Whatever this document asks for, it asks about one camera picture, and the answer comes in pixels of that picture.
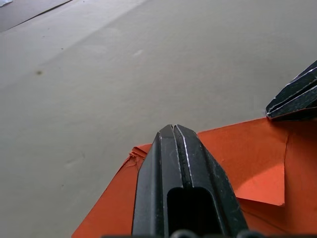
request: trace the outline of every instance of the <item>folded paper flap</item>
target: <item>folded paper flap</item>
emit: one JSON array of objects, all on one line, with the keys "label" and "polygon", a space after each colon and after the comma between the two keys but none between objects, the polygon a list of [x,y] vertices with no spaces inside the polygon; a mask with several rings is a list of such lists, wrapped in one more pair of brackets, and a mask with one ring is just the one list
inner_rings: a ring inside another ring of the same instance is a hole
[{"label": "folded paper flap", "polygon": [[240,203],[249,226],[266,223],[261,227],[262,232],[315,234],[317,123],[285,121],[277,122],[275,126],[289,134],[285,152],[285,204],[278,207],[247,200]]},{"label": "folded paper flap", "polygon": [[284,204],[286,130],[258,119],[198,136],[226,171],[238,198]]}]

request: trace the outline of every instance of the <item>gray floor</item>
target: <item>gray floor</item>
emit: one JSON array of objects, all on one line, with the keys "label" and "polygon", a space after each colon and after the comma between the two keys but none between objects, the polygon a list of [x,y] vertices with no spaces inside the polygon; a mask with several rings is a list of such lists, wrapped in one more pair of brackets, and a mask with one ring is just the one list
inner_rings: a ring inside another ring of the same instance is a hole
[{"label": "gray floor", "polygon": [[200,131],[262,117],[317,59],[316,9],[149,0],[2,87],[0,236],[70,236],[129,150],[168,123]]}]

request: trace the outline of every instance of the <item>gray surface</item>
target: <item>gray surface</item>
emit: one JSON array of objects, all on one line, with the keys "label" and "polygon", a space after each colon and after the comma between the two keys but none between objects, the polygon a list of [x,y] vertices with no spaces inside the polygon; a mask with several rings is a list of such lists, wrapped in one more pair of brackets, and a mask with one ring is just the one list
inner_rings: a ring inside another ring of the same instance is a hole
[{"label": "gray surface", "polygon": [[13,0],[0,7],[0,32],[21,24],[28,19],[41,14],[68,0]]},{"label": "gray surface", "polygon": [[317,56],[317,1],[148,1],[0,89],[0,236],[66,237],[137,144],[261,117]]}]

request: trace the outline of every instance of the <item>orange cardboard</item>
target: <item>orange cardboard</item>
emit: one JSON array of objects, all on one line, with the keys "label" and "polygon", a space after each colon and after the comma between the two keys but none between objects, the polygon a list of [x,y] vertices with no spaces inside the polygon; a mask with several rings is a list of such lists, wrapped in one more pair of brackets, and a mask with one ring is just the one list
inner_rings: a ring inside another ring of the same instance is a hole
[{"label": "orange cardboard", "polygon": [[[317,234],[317,123],[257,119],[198,133],[226,171],[252,230]],[[73,238],[131,234],[137,172],[150,144],[134,147]]]}]

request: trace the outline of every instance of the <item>black object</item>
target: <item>black object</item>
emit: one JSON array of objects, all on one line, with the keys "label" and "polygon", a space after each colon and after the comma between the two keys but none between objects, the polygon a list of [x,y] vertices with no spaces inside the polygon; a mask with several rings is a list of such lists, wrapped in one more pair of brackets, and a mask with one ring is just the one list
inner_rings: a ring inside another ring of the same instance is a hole
[{"label": "black object", "polygon": [[287,84],[266,107],[273,120],[317,117],[317,60]]},{"label": "black object", "polygon": [[160,130],[139,171],[132,236],[236,237],[247,228],[228,177],[196,133]]}]

